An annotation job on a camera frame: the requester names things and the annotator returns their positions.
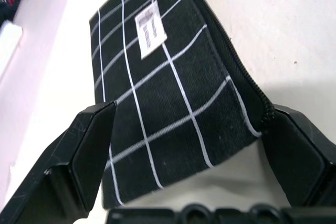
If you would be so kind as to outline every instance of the zipper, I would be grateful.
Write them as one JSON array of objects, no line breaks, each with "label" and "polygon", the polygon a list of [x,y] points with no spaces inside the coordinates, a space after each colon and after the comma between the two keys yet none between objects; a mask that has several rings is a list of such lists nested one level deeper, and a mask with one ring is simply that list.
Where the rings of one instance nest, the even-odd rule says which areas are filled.
[{"label": "zipper", "polygon": [[240,58],[238,57],[238,54],[234,48],[234,46],[231,43],[230,38],[227,36],[226,31],[223,29],[221,23],[218,21],[217,17],[214,15],[213,11],[209,8],[207,2],[205,0],[193,0],[196,4],[196,6],[199,8],[199,11],[201,12],[202,16],[204,17],[205,21],[208,24],[208,29],[210,30],[210,34],[213,38],[213,42],[217,48],[217,51],[219,54],[221,52],[229,51],[230,57],[225,57],[224,54],[222,54],[222,60],[227,68],[231,78],[235,82],[235,80],[238,80],[241,78],[239,76],[239,73],[243,76],[246,83],[250,86],[251,90],[256,95],[256,98],[258,98],[261,101],[263,112],[262,115],[257,116],[258,119],[253,118],[251,114],[255,108],[253,108],[253,94],[251,92],[245,91],[244,82],[241,82],[241,85],[237,85],[235,82],[236,88],[238,89],[244,103],[246,106],[246,110],[248,112],[248,116],[250,118],[251,124],[256,130],[259,131],[265,131],[270,124],[272,123],[274,117],[275,117],[275,109],[273,104],[270,102],[270,100],[265,96],[265,94],[262,92],[260,87],[255,83],[255,81],[252,79],[252,77],[249,75],[247,70],[245,69],[243,63],[241,62]]}]

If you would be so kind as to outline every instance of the grid pattern fabric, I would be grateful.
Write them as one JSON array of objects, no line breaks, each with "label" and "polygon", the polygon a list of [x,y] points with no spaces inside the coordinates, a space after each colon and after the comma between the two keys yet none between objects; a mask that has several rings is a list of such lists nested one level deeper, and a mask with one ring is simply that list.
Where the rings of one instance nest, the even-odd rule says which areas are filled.
[{"label": "grid pattern fabric", "polygon": [[105,209],[211,168],[260,136],[193,0],[157,0],[167,40],[141,60],[134,18],[154,1],[108,0],[90,21],[96,102],[117,101]]}]

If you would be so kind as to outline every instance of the white label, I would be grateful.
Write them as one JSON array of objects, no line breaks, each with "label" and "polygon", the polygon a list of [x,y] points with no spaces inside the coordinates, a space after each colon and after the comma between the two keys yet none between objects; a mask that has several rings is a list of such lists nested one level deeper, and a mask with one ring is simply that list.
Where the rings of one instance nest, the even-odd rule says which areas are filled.
[{"label": "white label", "polygon": [[167,39],[164,31],[158,2],[155,1],[135,17],[141,59],[148,56]]}]

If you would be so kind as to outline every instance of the black zipper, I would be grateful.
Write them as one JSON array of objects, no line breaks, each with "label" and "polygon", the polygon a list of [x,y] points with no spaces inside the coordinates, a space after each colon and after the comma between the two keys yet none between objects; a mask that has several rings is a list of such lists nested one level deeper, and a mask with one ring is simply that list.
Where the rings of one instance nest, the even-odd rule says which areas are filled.
[{"label": "black zipper", "polygon": [[[243,63],[238,57],[235,48],[231,43],[230,38],[227,36],[222,25],[212,10],[209,8],[205,0],[193,1],[204,17],[218,53],[221,55],[223,63],[227,68],[233,82],[235,83],[242,100],[244,101],[251,124],[256,130],[266,130],[275,116],[275,109],[273,104],[265,96],[260,87],[255,83],[255,81],[245,69]],[[263,111],[255,108],[259,107],[260,105],[259,102],[254,101],[253,99],[259,99],[260,104],[262,104]]]}]

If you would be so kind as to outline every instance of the black pouch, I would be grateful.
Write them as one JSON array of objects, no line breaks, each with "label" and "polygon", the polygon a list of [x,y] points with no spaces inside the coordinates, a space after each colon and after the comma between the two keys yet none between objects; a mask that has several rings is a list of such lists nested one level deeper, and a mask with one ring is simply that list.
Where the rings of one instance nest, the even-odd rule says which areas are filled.
[{"label": "black pouch", "polygon": [[204,0],[157,0],[167,40],[141,59],[134,18],[155,0],[108,0],[92,17],[96,102],[117,101],[105,209],[225,161],[274,107]]}]

